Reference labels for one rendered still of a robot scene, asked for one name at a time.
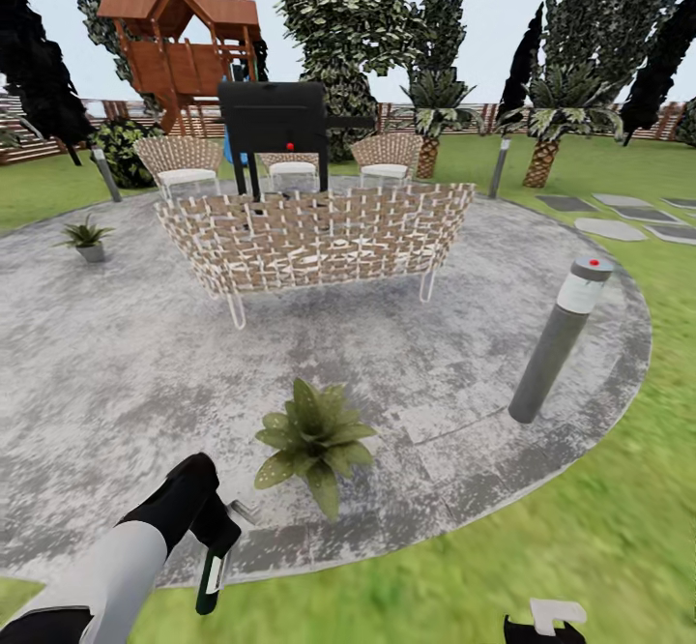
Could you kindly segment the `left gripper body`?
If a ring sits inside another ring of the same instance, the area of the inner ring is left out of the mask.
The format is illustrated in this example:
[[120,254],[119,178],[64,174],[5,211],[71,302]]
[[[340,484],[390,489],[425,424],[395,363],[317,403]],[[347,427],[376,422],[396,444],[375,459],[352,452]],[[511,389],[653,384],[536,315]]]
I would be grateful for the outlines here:
[[216,513],[210,519],[201,525],[192,523],[188,530],[192,531],[196,538],[219,558],[227,555],[227,550],[242,534],[241,527],[227,515],[221,501],[218,503]]

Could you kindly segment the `insectifuge atomizer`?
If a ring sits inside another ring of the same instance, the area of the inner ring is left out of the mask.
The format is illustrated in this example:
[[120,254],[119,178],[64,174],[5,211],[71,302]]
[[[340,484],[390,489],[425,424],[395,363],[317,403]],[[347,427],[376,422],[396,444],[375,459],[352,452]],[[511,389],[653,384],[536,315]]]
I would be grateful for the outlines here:
[[195,609],[198,614],[205,616],[216,609],[226,557],[227,555],[219,558],[216,553],[208,550],[196,599]]

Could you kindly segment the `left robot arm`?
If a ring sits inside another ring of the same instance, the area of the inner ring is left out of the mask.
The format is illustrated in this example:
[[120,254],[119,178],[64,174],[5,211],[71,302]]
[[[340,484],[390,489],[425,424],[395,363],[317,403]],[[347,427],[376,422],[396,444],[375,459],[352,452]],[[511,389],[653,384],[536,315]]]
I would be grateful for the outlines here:
[[0,644],[126,644],[167,556],[187,531],[219,558],[252,525],[260,503],[239,486],[218,496],[205,453],[183,459],[134,500],[127,515],[80,561],[26,602],[0,630]]

